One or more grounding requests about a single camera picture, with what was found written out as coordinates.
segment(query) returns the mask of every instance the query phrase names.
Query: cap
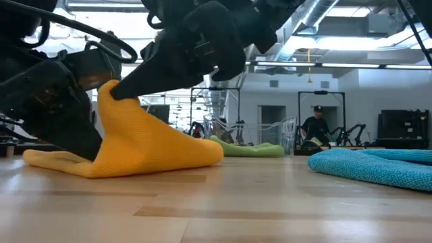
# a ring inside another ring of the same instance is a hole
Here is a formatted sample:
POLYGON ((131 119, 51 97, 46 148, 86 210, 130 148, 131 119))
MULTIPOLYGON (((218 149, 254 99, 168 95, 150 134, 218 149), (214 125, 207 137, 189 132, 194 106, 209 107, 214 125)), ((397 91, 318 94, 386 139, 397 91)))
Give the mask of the cap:
POLYGON ((317 105, 315 107, 313 107, 313 111, 315 112, 323 112, 323 107, 320 105, 317 105))

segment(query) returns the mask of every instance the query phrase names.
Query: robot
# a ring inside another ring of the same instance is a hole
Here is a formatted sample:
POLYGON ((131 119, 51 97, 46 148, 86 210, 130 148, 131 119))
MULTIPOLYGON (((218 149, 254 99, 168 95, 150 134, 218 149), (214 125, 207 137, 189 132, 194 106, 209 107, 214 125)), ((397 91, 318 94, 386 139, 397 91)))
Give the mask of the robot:
MULTIPOLYGON (((189 88, 216 66, 213 80, 229 80, 244 69, 244 48, 255 44, 261 53, 269 50, 277 42, 276 30, 303 2, 142 0, 149 10, 148 24, 161 31, 141 50, 143 62, 111 94, 121 100, 189 88), (161 22, 154 23, 154 17, 161 22)), ((56 4, 57 0, 0 0, 0 113, 19 121, 30 135, 92 161, 102 139, 91 124, 85 91, 116 78, 113 60, 134 63, 138 54, 112 34, 52 13, 56 4), (34 48, 47 40, 50 22, 102 41, 90 40, 82 52, 60 51, 48 58, 34 48), (33 35, 38 26, 42 26, 39 41, 25 43, 24 37, 33 35), (103 43, 123 49, 131 58, 119 56, 103 43)))

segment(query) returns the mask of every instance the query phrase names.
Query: duct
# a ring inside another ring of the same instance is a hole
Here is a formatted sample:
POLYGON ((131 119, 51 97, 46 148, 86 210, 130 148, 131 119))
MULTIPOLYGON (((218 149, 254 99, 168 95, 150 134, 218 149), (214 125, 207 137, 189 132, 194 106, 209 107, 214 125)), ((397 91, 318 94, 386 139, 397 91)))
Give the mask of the duct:
POLYGON ((285 31, 289 31, 288 41, 286 41, 280 52, 272 61, 290 60, 292 55, 296 52, 295 48, 292 48, 290 43, 290 37, 295 29, 300 28, 301 23, 303 26, 306 26, 306 28, 314 28, 338 1, 339 0, 306 0, 302 8, 299 8, 290 18, 291 25, 285 28, 285 31))

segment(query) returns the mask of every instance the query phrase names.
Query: black shirt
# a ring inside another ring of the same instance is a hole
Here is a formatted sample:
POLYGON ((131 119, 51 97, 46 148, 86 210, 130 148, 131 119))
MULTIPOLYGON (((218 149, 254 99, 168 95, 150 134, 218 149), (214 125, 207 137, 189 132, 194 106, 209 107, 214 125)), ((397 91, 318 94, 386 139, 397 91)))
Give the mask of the black shirt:
POLYGON ((306 119, 306 121, 304 121, 302 129, 305 132, 309 132, 309 130, 315 130, 315 129, 318 129, 320 132, 323 132, 324 134, 330 132, 327 122, 323 118, 317 119, 313 116, 306 119))

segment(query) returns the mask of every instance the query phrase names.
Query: metal frame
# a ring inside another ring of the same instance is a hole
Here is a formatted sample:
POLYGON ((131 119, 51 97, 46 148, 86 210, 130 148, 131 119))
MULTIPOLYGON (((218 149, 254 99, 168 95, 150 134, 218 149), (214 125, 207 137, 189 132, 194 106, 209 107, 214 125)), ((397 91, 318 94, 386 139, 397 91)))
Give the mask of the metal frame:
POLYGON ((237 105, 237 122, 240 121, 240 89, 239 88, 217 88, 217 87, 209 87, 209 88, 197 88, 192 87, 190 89, 190 121, 189 124, 192 125, 192 104, 193 104, 193 96, 194 90, 209 90, 209 91, 220 91, 220 90, 237 90, 238 93, 238 105, 237 105))
MULTIPOLYGON (((342 96, 342 117, 344 119, 344 128, 343 131, 346 131, 346 114, 345 114, 345 92, 329 92, 329 91, 298 91, 298 126, 301 126, 301 122, 302 122, 302 118, 301 118, 301 96, 302 94, 314 94, 314 95, 329 95, 329 94, 334 94, 334 95, 341 95, 342 96)), ((296 136, 294 137, 294 144, 297 143, 297 132, 296 132, 296 136)))

